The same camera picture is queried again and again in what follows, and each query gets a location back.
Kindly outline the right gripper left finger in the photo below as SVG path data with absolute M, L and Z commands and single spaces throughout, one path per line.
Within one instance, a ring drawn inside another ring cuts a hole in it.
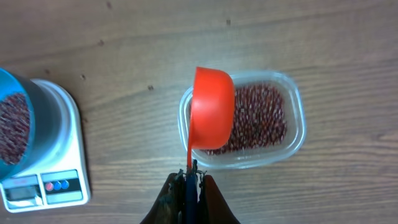
M 185 178 L 183 170 L 170 173 L 141 224 L 183 223 Z

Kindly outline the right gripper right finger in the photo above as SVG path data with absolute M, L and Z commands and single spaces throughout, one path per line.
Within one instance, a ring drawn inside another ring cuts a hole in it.
M 197 223 L 240 224 L 211 175 L 205 175 L 201 183 Z

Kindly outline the red scoop blue handle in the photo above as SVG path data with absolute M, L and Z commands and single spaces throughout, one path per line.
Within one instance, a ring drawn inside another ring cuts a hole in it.
M 214 150 L 223 146 L 232 130 L 233 115 L 234 84 L 231 77 L 221 70 L 196 68 L 187 144 L 186 223 L 195 223 L 197 219 L 197 175 L 192 150 Z

